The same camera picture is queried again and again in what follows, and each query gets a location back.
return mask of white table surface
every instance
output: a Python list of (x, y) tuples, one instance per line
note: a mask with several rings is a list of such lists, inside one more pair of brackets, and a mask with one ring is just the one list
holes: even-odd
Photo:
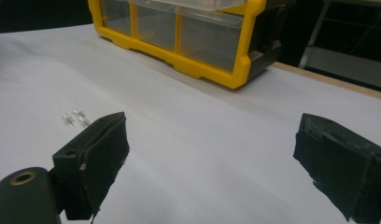
[[(381, 146), (381, 100), (269, 67), (237, 91), (114, 46), (92, 25), (0, 35), (0, 180), (52, 167), (90, 120), (125, 111), (131, 152), (95, 223), (346, 223), (292, 158), (302, 113)], [(67, 221), (63, 223), (90, 223)]]

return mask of yellow plastic frame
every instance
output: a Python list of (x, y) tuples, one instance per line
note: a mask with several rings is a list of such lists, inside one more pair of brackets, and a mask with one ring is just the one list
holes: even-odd
[(179, 28), (181, 25), (181, 15), (176, 14), (175, 49), (174, 51), (170, 51), (136, 38), (135, 5), (130, 4), (132, 36), (128, 36), (104, 27), (100, 0), (88, 1), (97, 33), (100, 36), (112, 40), (115, 45), (124, 49), (137, 49), (143, 51), (170, 63), (181, 73), (195, 78), (205, 77), (231, 89), (236, 89), (247, 82), (251, 66), (251, 60), (248, 57), (249, 42), (254, 29), (255, 19), (264, 11), (266, 0), (247, 0), (247, 2), (240, 7), (232, 7), (222, 10), (244, 16), (232, 73), (220, 70), (206, 63), (197, 62), (179, 54), (178, 46), (180, 39)]

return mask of cylindrical hole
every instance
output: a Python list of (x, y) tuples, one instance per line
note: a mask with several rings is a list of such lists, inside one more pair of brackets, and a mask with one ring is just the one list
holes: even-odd
[(69, 151), (67, 151), (67, 152), (65, 153), (65, 155), (67, 155), (67, 156), (72, 156), (72, 155), (74, 155), (74, 154), (77, 154), (77, 151), (74, 150), (74, 149), (69, 150)]
[(23, 185), (23, 184), (26, 184), (26, 183), (32, 181), (35, 178), (36, 178), (35, 172), (26, 171), (26, 172), (20, 173), (18, 175), (15, 175), (10, 180), (10, 185), (13, 185), (13, 186)]

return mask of yellow storage organizer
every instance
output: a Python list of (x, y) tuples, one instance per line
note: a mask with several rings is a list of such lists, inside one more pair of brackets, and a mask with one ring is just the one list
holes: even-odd
[(282, 23), (293, 3), (89, 0), (89, 7), (97, 33), (115, 45), (141, 50), (186, 75), (236, 89), (275, 61)]

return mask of small metal part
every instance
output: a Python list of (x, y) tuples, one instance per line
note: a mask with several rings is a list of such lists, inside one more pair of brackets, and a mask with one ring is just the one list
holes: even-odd
[(84, 113), (83, 111), (78, 110), (78, 109), (76, 109), (76, 108), (72, 110), (72, 113), (73, 113), (74, 115), (76, 115), (76, 116), (81, 116), (81, 117), (83, 117), (83, 118), (86, 117), (86, 115), (85, 115), (85, 113)]
[(79, 116), (78, 120), (79, 120), (80, 124), (82, 125), (82, 127), (87, 127), (87, 126), (91, 125), (91, 122), (88, 119), (86, 119), (85, 117)]
[(74, 119), (68, 114), (62, 114), (62, 119), (65, 124), (71, 124), (72, 126), (74, 126)]
[(36, 172), (33, 171), (25, 171), (23, 173), (19, 173), (15, 176), (13, 176), (12, 179), (10, 179), (10, 185), (12, 186), (19, 186), (26, 184), (36, 178)]
[(79, 170), (84, 171), (84, 170), (86, 170), (86, 167), (87, 167), (87, 164), (86, 164), (86, 163), (82, 163), (82, 164), (80, 165)]

